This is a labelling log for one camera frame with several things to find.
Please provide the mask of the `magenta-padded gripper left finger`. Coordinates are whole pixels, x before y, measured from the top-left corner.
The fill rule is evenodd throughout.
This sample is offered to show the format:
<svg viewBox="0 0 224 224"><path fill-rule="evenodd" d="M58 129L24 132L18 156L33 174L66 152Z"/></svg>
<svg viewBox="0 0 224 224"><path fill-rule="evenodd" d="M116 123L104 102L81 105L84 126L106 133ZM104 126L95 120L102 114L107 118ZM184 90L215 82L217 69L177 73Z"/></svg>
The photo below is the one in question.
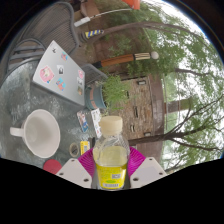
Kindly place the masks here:
<svg viewBox="0 0 224 224"><path fill-rule="evenodd" d="M93 150L89 149L78 159L69 159L56 175L80 187L96 189L97 174Z"/></svg>

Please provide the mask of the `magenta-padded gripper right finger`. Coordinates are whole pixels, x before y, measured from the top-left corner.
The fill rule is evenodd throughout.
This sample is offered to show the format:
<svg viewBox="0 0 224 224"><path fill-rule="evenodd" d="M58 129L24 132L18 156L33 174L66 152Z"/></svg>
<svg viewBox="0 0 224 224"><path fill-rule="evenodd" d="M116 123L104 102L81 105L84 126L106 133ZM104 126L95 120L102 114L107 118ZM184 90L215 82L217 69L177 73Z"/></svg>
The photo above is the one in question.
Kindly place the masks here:
<svg viewBox="0 0 224 224"><path fill-rule="evenodd" d="M166 176L166 172L154 157L145 157L131 147L127 171L130 188L140 188Z"/></svg>

